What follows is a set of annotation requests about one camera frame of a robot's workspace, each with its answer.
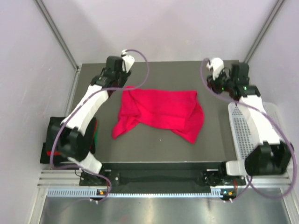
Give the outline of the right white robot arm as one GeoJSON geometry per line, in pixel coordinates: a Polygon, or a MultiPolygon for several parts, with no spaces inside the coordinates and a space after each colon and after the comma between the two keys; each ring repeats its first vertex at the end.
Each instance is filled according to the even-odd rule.
{"type": "Polygon", "coordinates": [[[234,63],[228,72],[220,58],[208,60],[206,68],[212,72],[207,86],[215,94],[227,92],[242,113],[249,128],[253,150],[243,160],[227,161],[218,179],[228,185],[235,176],[282,175],[291,160],[291,152],[282,136],[274,129],[267,115],[259,89],[249,81],[249,65],[234,63]]]}

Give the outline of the white perforated plastic basket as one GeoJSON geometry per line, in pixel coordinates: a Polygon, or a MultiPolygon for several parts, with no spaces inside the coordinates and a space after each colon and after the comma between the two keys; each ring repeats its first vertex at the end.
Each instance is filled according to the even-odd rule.
{"type": "MultiPolygon", "coordinates": [[[[263,106],[266,113],[279,126],[287,139],[290,140],[278,107],[270,102],[263,102],[263,106]]],[[[246,119],[233,102],[228,104],[228,114],[236,157],[238,160],[245,159],[254,149],[252,135],[246,119]]]]}

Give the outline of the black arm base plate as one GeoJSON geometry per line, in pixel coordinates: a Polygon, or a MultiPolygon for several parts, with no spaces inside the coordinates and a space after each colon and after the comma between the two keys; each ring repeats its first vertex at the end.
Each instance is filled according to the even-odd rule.
{"type": "Polygon", "coordinates": [[[223,176],[220,162],[105,162],[100,174],[112,193],[207,193],[211,187],[245,186],[240,176],[223,176]]]}

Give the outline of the folded black shirt stack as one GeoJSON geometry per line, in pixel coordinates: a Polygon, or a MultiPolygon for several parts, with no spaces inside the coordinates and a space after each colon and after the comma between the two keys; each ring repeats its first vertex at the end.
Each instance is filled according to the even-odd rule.
{"type": "MultiPolygon", "coordinates": [[[[50,117],[49,125],[47,128],[46,140],[43,143],[40,163],[49,164],[50,155],[55,138],[61,127],[63,117],[50,117]]],[[[78,128],[70,129],[65,127],[60,134],[57,145],[54,150],[53,163],[55,165],[67,161],[69,157],[78,161],[82,160],[89,152],[95,153],[95,134],[97,133],[98,121],[92,118],[85,134],[82,135],[78,128]]]]}

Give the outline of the right aluminium frame post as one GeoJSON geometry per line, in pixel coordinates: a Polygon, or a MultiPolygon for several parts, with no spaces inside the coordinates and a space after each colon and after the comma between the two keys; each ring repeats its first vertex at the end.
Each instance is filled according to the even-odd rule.
{"type": "Polygon", "coordinates": [[[264,21],[262,27],[260,28],[256,38],[254,39],[253,43],[251,44],[245,58],[244,62],[249,63],[252,59],[253,55],[255,54],[256,50],[258,49],[259,45],[262,43],[264,37],[266,36],[267,32],[269,31],[271,25],[273,24],[275,18],[279,14],[280,10],[283,8],[283,5],[286,3],[286,0],[276,0],[274,2],[273,7],[271,8],[266,20],[264,21]]]}

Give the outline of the left aluminium frame post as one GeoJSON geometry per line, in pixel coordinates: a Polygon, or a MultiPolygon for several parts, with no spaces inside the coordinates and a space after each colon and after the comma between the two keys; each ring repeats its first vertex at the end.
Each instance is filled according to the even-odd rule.
{"type": "Polygon", "coordinates": [[[72,53],[70,52],[66,42],[64,41],[58,27],[56,26],[52,16],[50,15],[45,3],[42,0],[33,0],[37,8],[39,9],[40,13],[44,17],[46,23],[48,24],[50,30],[52,31],[56,41],[58,42],[59,46],[61,47],[62,51],[64,52],[65,56],[67,57],[68,61],[70,62],[71,66],[74,68],[75,71],[79,70],[79,65],[76,63],[72,53]]]}

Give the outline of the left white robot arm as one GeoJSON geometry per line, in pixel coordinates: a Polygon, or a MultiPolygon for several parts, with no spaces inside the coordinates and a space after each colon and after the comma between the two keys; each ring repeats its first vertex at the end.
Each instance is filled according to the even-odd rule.
{"type": "Polygon", "coordinates": [[[101,73],[90,82],[85,95],[75,109],[59,125],[51,127],[55,139],[52,150],[90,173],[90,180],[101,185],[106,174],[102,163],[90,151],[93,140],[93,128],[90,123],[98,109],[109,99],[112,93],[124,86],[131,72],[135,58],[130,55],[109,56],[101,73]]]}

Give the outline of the aluminium frame post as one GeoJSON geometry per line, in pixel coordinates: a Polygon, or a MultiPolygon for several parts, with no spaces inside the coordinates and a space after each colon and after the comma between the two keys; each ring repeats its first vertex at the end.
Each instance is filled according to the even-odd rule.
{"type": "Polygon", "coordinates": [[[44,17],[46,23],[48,24],[50,30],[52,31],[56,41],[58,42],[59,46],[61,47],[62,51],[64,52],[65,56],[67,57],[68,61],[70,62],[71,66],[74,68],[75,71],[79,70],[79,65],[76,63],[72,53],[70,52],[66,42],[64,41],[58,27],[56,26],[52,16],[50,15],[45,3],[42,0],[33,0],[37,8],[39,9],[40,13],[44,17]]]}
{"type": "Polygon", "coordinates": [[[252,59],[253,55],[255,54],[256,50],[258,49],[259,45],[262,43],[264,37],[266,36],[267,32],[269,31],[271,25],[273,24],[275,18],[279,14],[280,10],[283,8],[283,5],[286,3],[286,0],[276,0],[274,2],[273,7],[271,8],[266,20],[264,21],[262,27],[260,28],[256,38],[254,39],[253,43],[251,44],[245,58],[244,62],[249,63],[252,59]]]}

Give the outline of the red t shirt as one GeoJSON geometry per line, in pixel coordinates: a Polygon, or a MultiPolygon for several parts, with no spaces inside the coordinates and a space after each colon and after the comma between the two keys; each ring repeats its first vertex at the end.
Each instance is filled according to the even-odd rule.
{"type": "Polygon", "coordinates": [[[124,135],[138,124],[170,130],[194,144],[204,124],[204,112],[195,90],[124,91],[112,138],[124,135]]]}

